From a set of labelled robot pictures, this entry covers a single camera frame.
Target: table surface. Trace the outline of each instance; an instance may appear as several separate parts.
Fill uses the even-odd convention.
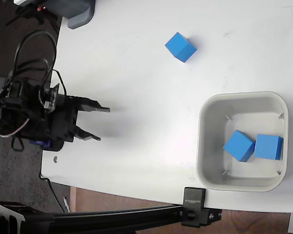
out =
[[[77,125],[102,140],[43,152],[44,176],[182,204],[185,187],[204,188],[196,174],[203,103],[219,93],[274,91],[290,113],[283,182],[266,193],[208,190],[205,207],[293,212],[293,0],[97,0],[89,24],[66,25],[55,69],[69,95],[111,113],[79,112]],[[186,63],[164,46],[176,32],[198,48]]]

